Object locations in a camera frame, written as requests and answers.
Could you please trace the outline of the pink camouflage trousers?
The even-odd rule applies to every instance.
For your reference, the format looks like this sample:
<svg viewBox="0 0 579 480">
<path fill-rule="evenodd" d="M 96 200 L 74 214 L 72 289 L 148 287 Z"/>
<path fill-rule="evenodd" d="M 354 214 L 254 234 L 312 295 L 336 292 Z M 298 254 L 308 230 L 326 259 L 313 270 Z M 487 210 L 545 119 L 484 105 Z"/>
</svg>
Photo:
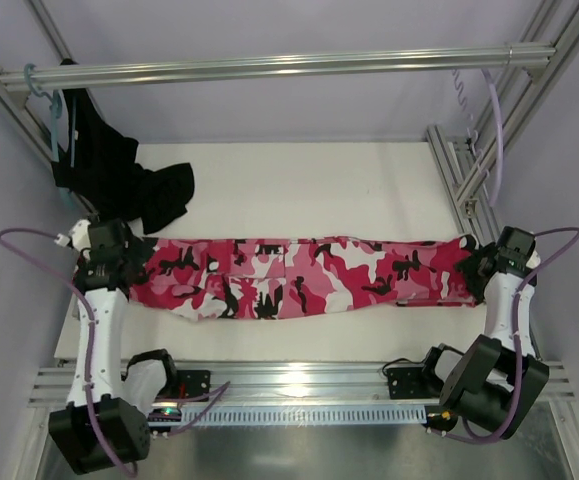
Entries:
<svg viewBox="0 0 579 480">
<path fill-rule="evenodd" d="M 457 264 L 479 247 L 449 241 L 148 239 L 132 302 L 185 319 L 284 320 L 376 305 L 474 306 Z"/>
</svg>

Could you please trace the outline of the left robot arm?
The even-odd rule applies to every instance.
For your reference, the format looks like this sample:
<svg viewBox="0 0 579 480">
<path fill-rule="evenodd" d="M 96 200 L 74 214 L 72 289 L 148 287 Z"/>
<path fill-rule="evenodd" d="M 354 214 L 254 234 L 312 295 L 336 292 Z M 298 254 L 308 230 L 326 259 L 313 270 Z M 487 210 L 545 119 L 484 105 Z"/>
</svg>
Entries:
<svg viewBox="0 0 579 480">
<path fill-rule="evenodd" d="M 68 286 L 79 311 L 73 382 L 63 409 L 49 416 L 49 434 L 78 475 L 117 468 L 135 478 L 150 451 L 147 417 L 176 380 L 164 349 L 121 360 L 121 336 L 143 245 L 119 219 L 78 221 L 65 245 L 79 254 Z"/>
</svg>

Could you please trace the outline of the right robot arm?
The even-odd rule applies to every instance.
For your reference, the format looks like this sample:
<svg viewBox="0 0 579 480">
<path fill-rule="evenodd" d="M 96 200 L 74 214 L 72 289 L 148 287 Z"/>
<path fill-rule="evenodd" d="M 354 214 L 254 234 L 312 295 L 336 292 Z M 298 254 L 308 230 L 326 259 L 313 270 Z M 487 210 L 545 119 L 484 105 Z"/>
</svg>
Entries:
<svg viewBox="0 0 579 480">
<path fill-rule="evenodd" d="M 536 236 L 507 226 L 457 264 L 469 293 L 486 306 L 485 329 L 464 353 L 431 348 L 421 376 L 440 405 L 463 419 L 469 443 L 510 438 L 549 380 L 529 328 L 539 263 Z"/>
</svg>

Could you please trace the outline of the light blue clothes hanger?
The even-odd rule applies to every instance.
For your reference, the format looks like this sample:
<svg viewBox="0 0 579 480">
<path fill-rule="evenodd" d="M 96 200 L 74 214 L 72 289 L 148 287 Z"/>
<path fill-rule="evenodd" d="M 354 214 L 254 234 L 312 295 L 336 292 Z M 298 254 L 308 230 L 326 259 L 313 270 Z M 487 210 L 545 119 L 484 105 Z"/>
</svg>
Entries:
<svg viewBox="0 0 579 480">
<path fill-rule="evenodd" d="M 68 148 L 64 149 L 60 144 L 60 122 L 63 114 L 68 111 L 65 106 L 66 100 L 60 89 L 45 90 L 39 86 L 35 80 L 36 65 L 27 63 L 23 67 L 23 80 L 29 92 L 36 98 L 45 98 L 49 101 L 50 123 L 49 123 L 49 138 L 51 148 L 51 166 L 74 166 L 75 153 L 73 151 L 74 142 L 71 134 L 74 132 L 72 127 L 69 128 L 68 133 Z"/>
</svg>

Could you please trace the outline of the black garment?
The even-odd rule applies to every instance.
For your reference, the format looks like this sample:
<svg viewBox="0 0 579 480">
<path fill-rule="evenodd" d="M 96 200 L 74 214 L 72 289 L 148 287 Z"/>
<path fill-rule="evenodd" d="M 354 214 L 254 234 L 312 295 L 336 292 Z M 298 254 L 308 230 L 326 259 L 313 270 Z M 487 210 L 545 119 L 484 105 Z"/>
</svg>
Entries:
<svg viewBox="0 0 579 480">
<path fill-rule="evenodd" d="M 63 97 L 69 146 L 52 165 L 57 187 L 85 198 L 105 220 L 140 220 L 146 235 L 187 213 L 195 193 L 190 164 L 143 167 L 137 162 L 139 142 L 105 122 L 86 89 L 66 89 Z"/>
</svg>

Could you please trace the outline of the aluminium right frame rail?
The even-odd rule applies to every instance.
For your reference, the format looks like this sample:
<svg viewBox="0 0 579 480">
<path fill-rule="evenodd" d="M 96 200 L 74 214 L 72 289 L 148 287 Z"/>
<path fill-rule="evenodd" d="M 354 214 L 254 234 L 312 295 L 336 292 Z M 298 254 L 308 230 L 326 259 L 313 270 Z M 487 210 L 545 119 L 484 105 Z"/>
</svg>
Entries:
<svg viewBox="0 0 579 480">
<path fill-rule="evenodd" d="M 579 52 L 579 1 L 541 1 L 515 43 L 547 43 L 556 48 L 544 68 L 504 67 L 496 81 L 502 108 L 504 148 L 510 149 Z M 426 129 L 450 212 L 458 230 L 483 243 L 501 231 L 485 183 L 494 179 L 497 127 L 494 106 L 483 107 L 463 136 L 451 137 L 438 125 Z"/>
</svg>

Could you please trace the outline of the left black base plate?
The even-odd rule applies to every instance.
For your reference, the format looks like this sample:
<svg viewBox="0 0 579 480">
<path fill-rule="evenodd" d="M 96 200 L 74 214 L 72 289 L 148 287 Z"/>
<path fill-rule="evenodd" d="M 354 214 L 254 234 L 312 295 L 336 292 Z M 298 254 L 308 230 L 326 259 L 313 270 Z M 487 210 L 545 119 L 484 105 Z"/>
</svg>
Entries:
<svg viewBox="0 0 579 480">
<path fill-rule="evenodd" d="M 168 397 L 189 402 L 206 402 L 211 391 L 211 372 L 206 369 L 178 369 Z"/>
</svg>

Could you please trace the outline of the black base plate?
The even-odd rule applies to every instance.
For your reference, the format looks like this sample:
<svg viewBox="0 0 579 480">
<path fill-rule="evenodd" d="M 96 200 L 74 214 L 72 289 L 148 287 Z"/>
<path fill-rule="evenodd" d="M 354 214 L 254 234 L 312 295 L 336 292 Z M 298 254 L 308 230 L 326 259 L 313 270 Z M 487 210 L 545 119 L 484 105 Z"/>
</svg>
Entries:
<svg viewBox="0 0 579 480">
<path fill-rule="evenodd" d="M 211 391 L 211 372 L 206 369 L 178 369 L 168 397 L 189 402 L 206 402 Z"/>
<path fill-rule="evenodd" d="M 437 399 L 444 382 L 421 366 L 388 368 L 384 373 L 391 400 Z"/>
</svg>

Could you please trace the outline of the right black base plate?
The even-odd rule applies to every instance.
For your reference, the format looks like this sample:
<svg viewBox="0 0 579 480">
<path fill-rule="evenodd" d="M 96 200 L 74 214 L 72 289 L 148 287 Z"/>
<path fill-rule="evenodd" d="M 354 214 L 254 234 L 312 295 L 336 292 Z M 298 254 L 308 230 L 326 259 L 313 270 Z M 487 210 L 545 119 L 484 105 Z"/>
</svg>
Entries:
<svg viewBox="0 0 579 480">
<path fill-rule="evenodd" d="M 384 373 L 391 400 L 437 399 L 444 382 L 421 366 L 388 368 Z"/>
</svg>

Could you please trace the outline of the aluminium hanging rail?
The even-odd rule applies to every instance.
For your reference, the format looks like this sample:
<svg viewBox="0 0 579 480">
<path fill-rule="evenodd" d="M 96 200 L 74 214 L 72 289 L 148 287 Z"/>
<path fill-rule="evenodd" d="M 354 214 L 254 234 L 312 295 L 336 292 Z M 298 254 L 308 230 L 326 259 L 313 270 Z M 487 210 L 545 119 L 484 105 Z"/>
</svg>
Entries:
<svg viewBox="0 0 579 480">
<path fill-rule="evenodd" d="M 39 86 L 52 90 L 490 67 L 544 68 L 555 53 L 556 48 L 547 43 L 523 42 L 489 47 L 285 54 L 113 65 L 61 65 L 36 67 L 34 77 Z M 0 82 L 9 92 L 27 89 L 23 80 L 23 70 L 0 74 Z"/>
</svg>

